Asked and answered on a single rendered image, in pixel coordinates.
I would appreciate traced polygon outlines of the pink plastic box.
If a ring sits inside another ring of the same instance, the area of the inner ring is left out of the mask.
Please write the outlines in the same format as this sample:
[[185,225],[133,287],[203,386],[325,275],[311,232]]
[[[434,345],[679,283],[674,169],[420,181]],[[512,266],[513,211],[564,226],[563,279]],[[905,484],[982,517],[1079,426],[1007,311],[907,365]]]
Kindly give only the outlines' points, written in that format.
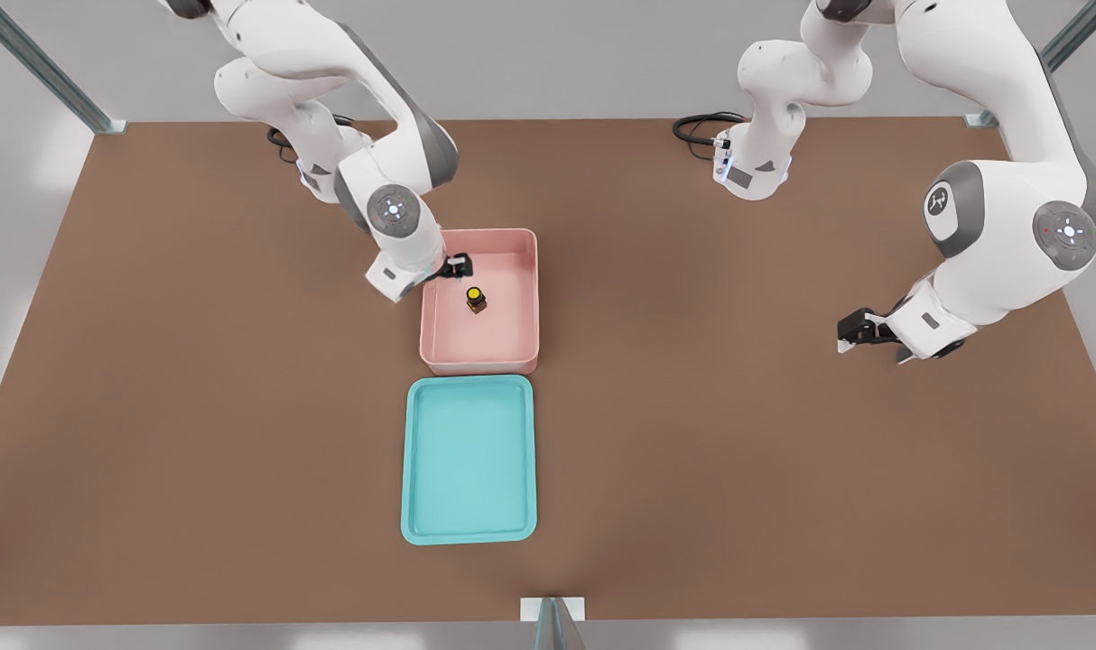
[[517,374],[540,349],[537,238],[523,227],[445,229],[450,254],[473,275],[423,287],[420,355],[436,376]]

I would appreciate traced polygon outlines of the pale blue-green tray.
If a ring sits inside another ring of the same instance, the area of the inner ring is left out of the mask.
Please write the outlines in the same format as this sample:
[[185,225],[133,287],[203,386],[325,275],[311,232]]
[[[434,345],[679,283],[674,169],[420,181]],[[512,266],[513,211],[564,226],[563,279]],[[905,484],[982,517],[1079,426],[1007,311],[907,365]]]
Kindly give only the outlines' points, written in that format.
[[493,375],[413,383],[406,403],[404,539],[416,546],[523,541],[536,524],[530,380]]

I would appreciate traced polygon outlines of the silver frame post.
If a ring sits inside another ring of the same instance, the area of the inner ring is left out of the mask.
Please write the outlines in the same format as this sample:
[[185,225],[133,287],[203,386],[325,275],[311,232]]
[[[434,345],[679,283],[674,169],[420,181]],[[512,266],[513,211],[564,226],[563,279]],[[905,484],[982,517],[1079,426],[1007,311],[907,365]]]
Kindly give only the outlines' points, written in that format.
[[1023,33],[1064,81],[1071,116],[1096,119],[1096,0],[1008,0]]
[[2,7],[0,7],[0,45],[94,135],[122,135],[126,132],[126,119],[111,119],[106,111],[99,107],[81,87],[75,85],[73,79],[28,37],[28,33],[21,28]]
[[587,650],[576,625],[585,620],[584,597],[520,598],[520,622],[535,622],[533,650]]

